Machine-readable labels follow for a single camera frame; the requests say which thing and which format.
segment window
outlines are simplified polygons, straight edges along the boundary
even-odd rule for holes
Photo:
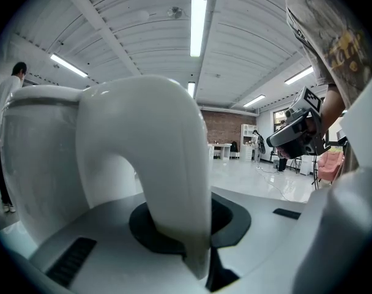
[[[280,128],[282,120],[286,120],[285,111],[286,109],[273,113],[273,132]]]

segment cable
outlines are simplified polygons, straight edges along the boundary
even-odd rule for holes
[[[314,179],[314,182],[311,185],[314,185],[314,189],[316,190],[316,185],[315,185],[315,156],[313,158],[313,179]]]
[[[265,172],[265,173],[271,173],[271,174],[279,174],[279,172],[278,171],[276,171],[276,172],[269,172],[269,171],[265,171],[264,169],[260,169],[260,170],[262,170],[263,172]]]
[[[314,156],[314,167],[313,167],[313,176],[314,176],[314,189],[319,189],[318,176],[316,173],[316,156]]]
[[[258,172],[258,174],[261,175],[261,176],[264,178],[264,180],[265,180],[265,182],[266,182],[267,184],[269,184],[269,185],[273,186],[274,188],[276,188],[276,189],[280,192],[281,196],[282,196],[282,197],[283,197],[287,202],[298,203],[298,202],[294,202],[293,200],[289,200],[289,199],[287,199],[287,198],[284,196],[284,194],[283,194],[283,192],[281,191],[281,189],[279,189],[277,186],[273,185],[272,183],[269,183],[268,180],[265,179],[265,176],[263,176],[262,174],[260,174],[260,172]]]
[[[185,12],[184,9],[181,9],[181,10],[183,11],[184,15],[186,15],[186,17],[190,18],[190,17],[187,15],[187,13]]]
[[[315,156],[315,180],[316,180],[316,188],[319,189],[319,182],[318,182],[318,171],[317,171],[317,161]]]

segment person's arm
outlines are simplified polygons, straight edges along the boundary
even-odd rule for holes
[[[322,136],[326,134],[329,127],[333,125],[344,110],[345,104],[337,86],[329,84],[321,110]]]

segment pink chair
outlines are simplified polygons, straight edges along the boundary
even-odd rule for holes
[[[344,153],[342,151],[326,151],[318,160],[318,178],[334,181],[342,164]]]

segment black recessed slot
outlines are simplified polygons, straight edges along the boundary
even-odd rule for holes
[[[213,247],[235,246],[251,225],[248,211],[215,193],[212,193],[212,237]],[[130,215],[129,227],[132,235],[146,248],[159,254],[185,256],[185,247],[175,239],[156,230],[147,203],[139,205]]]
[[[205,287],[210,292],[216,292],[236,280],[239,280],[239,276],[232,270],[223,267],[217,249],[212,247],[210,249],[209,275]]]
[[[273,213],[278,214],[279,216],[283,216],[283,217],[287,217],[287,218],[291,218],[295,220],[297,220],[301,215],[301,213],[297,213],[296,211],[291,211],[291,210],[281,209],[281,208],[276,209],[275,211],[273,211]]]
[[[96,245],[89,238],[78,238],[47,271],[46,275],[63,287],[69,287]]]

